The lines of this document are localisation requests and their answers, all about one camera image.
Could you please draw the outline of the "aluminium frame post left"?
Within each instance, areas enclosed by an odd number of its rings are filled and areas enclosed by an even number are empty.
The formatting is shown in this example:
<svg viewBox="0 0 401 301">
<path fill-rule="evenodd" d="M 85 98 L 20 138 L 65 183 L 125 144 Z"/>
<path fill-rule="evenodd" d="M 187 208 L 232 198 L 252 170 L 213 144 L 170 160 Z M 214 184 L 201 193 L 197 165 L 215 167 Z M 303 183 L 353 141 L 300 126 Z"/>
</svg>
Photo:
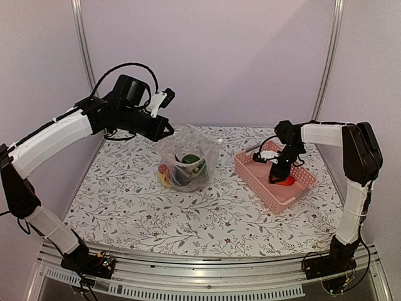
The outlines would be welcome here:
<svg viewBox="0 0 401 301">
<path fill-rule="evenodd" d="M 85 97 L 82 101 L 79 101 L 78 104 L 83 106 L 82 107 L 83 112 L 86 113 L 91 124 L 95 127 L 95 130 L 99 132 L 100 124 L 96 118 L 98 117 L 98 111 L 101 108 L 101 101 L 98 98 L 98 94 L 95 87 L 96 78 L 93 71 L 93 65 L 91 62 L 81 1 L 71 1 L 71 5 L 73 12 L 73 19 L 75 22 L 76 35 L 78 38 L 78 46 L 80 48 L 81 59 L 83 62 L 86 80 L 88 83 L 88 87 L 90 89 L 90 95 L 88 97 Z"/>
</svg>

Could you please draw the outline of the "front aluminium rail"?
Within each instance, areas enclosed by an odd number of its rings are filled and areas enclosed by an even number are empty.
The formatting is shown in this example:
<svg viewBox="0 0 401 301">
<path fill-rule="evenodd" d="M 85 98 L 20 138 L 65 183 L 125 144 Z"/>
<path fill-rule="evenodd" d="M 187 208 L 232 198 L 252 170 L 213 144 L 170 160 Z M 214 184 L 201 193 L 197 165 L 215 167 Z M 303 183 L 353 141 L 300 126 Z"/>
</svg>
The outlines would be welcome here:
<svg viewBox="0 0 401 301">
<path fill-rule="evenodd" d="M 392 300 L 373 245 L 355 253 L 357 268 L 343 293 L 326 290 L 343 278 L 308 279 L 302 255 L 204 257 L 168 255 L 89 243 L 92 253 L 115 256 L 111 279 L 90 278 L 89 287 L 61 267 L 49 243 L 34 264 L 27 300 Z"/>
</svg>

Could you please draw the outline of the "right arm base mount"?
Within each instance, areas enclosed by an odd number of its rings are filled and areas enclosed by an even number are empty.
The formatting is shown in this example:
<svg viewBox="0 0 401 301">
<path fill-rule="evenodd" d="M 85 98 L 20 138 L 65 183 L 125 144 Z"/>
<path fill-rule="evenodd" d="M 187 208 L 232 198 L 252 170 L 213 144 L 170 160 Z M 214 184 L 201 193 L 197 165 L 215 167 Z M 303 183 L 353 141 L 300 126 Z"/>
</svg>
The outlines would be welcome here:
<svg viewBox="0 0 401 301">
<path fill-rule="evenodd" d="M 304 258 L 301 262 L 301 268 L 308 280 L 351 271 L 357 267 L 354 259 L 357 247 L 357 241 L 353 244 L 343 245 L 334 238 L 328 255 Z"/>
</svg>

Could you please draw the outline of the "clear zip top bag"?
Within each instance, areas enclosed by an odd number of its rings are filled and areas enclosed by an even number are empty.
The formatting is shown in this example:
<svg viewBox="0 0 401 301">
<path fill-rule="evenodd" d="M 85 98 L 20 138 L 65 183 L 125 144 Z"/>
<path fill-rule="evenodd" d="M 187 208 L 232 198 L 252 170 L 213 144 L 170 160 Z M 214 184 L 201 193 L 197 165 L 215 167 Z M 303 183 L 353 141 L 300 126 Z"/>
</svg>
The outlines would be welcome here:
<svg viewBox="0 0 401 301">
<path fill-rule="evenodd" d="M 207 186 L 212 179 L 223 146 L 191 124 L 179 124 L 173 135 L 155 146 L 160 156 L 157 177 L 167 188 L 191 192 Z"/>
</svg>

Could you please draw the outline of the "purple toy eggplant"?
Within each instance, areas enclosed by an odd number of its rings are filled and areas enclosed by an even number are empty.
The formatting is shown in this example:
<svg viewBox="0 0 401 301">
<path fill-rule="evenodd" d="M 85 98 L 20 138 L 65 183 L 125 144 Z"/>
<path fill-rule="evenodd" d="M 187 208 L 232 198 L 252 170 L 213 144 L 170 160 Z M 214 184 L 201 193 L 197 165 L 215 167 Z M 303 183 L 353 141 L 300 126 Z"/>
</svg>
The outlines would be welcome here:
<svg viewBox="0 0 401 301">
<path fill-rule="evenodd" d="M 192 182 L 191 177 L 185 169 L 174 168 L 172 172 L 172 183 L 178 187 L 185 187 Z"/>
</svg>

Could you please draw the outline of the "green toy cucumber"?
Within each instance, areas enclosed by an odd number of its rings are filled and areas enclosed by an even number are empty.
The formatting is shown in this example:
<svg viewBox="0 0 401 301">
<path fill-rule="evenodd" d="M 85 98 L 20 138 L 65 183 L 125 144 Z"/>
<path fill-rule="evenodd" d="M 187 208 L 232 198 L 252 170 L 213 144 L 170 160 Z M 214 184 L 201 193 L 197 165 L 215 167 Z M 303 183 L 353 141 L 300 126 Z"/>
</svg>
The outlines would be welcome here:
<svg viewBox="0 0 401 301">
<path fill-rule="evenodd" d="M 187 171 L 192 179 L 190 184 L 204 184 L 208 180 L 207 164 L 203 159 L 193 164 L 184 164 L 181 161 L 181 165 L 178 165 L 177 167 Z"/>
</svg>

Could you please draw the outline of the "red toy fruit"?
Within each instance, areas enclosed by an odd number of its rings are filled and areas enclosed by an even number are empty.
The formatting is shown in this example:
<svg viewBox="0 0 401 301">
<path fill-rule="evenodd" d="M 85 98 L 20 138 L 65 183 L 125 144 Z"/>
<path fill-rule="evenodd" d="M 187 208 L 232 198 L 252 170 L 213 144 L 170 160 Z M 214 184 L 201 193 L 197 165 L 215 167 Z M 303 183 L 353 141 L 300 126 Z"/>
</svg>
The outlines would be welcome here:
<svg viewBox="0 0 401 301">
<path fill-rule="evenodd" d="M 159 167 L 158 167 L 158 175 L 170 180 L 171 173 L 170 173 L 169 167 L 166 164 L 159 165 Z"/>
</svg>

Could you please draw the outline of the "orange red toy mango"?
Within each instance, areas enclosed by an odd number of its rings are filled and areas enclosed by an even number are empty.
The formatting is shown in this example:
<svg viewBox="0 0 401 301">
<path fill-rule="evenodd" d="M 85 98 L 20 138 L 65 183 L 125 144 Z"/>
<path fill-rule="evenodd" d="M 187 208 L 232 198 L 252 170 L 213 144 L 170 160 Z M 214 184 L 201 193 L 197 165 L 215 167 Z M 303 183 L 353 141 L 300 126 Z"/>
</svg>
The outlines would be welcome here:
<svg viewBox="0 0 401 301">
<path fill-rule="evenodd" d="M 286 182 L 277 182 L 275 185 L 280 185 L 280 186 L 291 186 L 296 182 L 296 179 L 290 175 L 290 178 Z"/>
</svg>

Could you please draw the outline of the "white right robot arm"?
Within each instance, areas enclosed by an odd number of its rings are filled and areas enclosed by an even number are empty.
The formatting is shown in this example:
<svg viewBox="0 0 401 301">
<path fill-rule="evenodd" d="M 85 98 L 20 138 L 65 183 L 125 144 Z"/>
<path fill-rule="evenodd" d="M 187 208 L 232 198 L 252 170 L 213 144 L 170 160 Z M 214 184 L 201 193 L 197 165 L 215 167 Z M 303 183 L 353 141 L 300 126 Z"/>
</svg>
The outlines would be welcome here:
<svg viewBox="0 0 401 301">
<path fill-rule="evenodd" d="M 360 241 L 360 227 L 370 204 L 371 191 L 383 165 L 383 157 L 372 126 L 368 122 L 317 122 L 302 124 L 281 121 L 274 128 L 274 137 L 284 145 L 273 152 L 260 149 L 257 157 L 270 161 L 269 181 L 285 181 L 291 167 L 306 152 L 305 144 L 339 147 L 343 154 L 343 172 L 346 177 L 346 198 L 340 225 L 333 242 L 351 246 Z"/>
</svg>

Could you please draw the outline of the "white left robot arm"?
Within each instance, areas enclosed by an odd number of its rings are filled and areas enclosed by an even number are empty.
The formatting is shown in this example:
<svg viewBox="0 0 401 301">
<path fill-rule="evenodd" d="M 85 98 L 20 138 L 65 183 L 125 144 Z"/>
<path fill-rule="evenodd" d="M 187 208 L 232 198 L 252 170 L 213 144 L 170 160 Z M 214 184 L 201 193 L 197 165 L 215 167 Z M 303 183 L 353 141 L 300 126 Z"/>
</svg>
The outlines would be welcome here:
<svg viewBox="0 0 401 301">
<path fill-rule="evenodd" d="M 158 142 L 174 133 L 168 118 L 159 111 L 167 107 L 175 92 L 166 88 L 150 95 L 141 104 L 148 85 L 128 75 L 118 77 L 116 84 L 104 97 L 90 95 L 75 103 L 64 114 L 54 118 L 19 142 L 3 146 L 1 151 L 1 182 L 8 210 L 23 219 L 34 230 L 54 243 L 79 272 L 93 267 L 93 258 L 81 249 L 83 246 L 74 232 L 41 204 L 41 196 L 49 196 L 52 189 L 37 193 L 35 184 L 61 186 L 61 168 L 68 175 L 78 165 L 57 163 L 56 159 L 68 159 L 66 153 L 72 145 L 83 145 L 84 139 L 109 134 L 109 140 L 117 140 L 114 133 L 122 131 L 124 140 L 140 135 Z"/>
</svg>

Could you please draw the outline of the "yellow toy fruit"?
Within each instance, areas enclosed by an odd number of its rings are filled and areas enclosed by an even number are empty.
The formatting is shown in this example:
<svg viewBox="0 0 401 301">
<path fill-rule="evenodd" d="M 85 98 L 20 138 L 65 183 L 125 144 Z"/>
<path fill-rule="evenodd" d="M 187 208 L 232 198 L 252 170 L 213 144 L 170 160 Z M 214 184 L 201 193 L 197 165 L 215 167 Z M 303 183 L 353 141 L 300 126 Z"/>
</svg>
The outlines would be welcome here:
<svg viewBox="0 0 401 301">
<path fill-rule="evenodd" d="M 164 174 L 159 174 L 159 180 L 164 187 L 171 187 L 168 177 Z"/>
</svg>

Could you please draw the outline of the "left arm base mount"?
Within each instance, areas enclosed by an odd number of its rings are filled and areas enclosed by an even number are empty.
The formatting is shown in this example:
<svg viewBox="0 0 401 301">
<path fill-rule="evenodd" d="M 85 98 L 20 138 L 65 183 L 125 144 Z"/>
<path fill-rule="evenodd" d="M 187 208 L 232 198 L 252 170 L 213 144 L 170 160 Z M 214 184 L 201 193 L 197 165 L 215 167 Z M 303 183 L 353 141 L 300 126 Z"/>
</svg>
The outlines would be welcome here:
<svg viewBox="0 0 401 301">
<path fill-rule="evenodd" d="M 105 251 L 92 255 L 86 245 L 78 245 L 70 254 L 63 254 L 61 267 L 77 275 L 111 279 L 115 269 L 115 257 L 106 254 Z"/>
</svg>

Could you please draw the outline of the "pink perforated plastic basket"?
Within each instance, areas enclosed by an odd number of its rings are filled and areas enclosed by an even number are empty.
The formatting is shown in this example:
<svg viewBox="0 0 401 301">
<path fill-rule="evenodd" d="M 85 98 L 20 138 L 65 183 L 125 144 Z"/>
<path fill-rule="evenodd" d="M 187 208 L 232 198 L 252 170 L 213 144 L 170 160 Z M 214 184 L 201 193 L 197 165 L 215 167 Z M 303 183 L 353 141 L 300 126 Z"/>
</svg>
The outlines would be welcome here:
<svg viewBox="0 0 401 301">
<path fill-rule="evenodd" d="M 317 185 L 317 178 L 304 167 L 291 166 L 288 175 L 277 170 L 272 158 L 282 147 L 275 142 L 264 144 L 265 162 L 257 161 L 258 149 L 255 145 L 235 154 L 235 172 L 274 214 L 283 212 Z"/>
</svg>

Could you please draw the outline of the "floral patterned table mat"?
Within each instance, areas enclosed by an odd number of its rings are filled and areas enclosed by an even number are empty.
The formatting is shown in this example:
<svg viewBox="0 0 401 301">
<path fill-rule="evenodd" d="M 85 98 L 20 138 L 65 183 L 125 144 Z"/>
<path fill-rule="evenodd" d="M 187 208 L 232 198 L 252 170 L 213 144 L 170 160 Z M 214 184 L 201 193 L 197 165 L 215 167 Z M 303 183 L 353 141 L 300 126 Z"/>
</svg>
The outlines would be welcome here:
<svg viewBox="0 0 401 301">
<path fill-rule="evenodd" d="M 234 171 L 234 155 L 273 131 L 203 127 L 223 140 L 214 177 L 191 193 L 163 187 L 153 142 L 106 142 L 65 218 L 84 240 L 119 248 L 193 256 L 280 256 L 328 249 L 343 205 L 318 149 L 303 156 L 318 179 L 308 194 L 273 214 Z"/>
</svg>

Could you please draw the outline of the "green toy lime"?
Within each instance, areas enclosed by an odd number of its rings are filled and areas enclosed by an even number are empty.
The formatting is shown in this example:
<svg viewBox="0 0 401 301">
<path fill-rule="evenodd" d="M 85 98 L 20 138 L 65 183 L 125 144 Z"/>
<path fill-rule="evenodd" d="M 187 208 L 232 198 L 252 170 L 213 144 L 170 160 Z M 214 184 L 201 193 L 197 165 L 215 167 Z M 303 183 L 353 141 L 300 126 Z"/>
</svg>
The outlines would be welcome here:
<svg viewBox="0 0 401 301">
<path fill-rule="evenodd" d="M 193 164 L 200 160 L 200 157 L 195 154 L 187 154 L 182 158 L 182 163 Z"/>
</svg>

